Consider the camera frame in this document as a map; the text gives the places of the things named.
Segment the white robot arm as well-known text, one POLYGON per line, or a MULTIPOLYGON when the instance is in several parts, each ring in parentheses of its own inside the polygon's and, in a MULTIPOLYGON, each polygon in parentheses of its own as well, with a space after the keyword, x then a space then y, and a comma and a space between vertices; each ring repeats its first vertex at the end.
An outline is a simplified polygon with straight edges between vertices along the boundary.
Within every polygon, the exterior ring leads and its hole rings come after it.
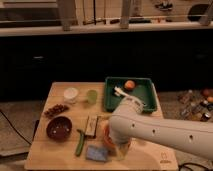
POLYGON ((213 123, 145 116, 144 103, 125 97, 109 118, 109 136, 116 145, 138 138, 213 161, 213 123))

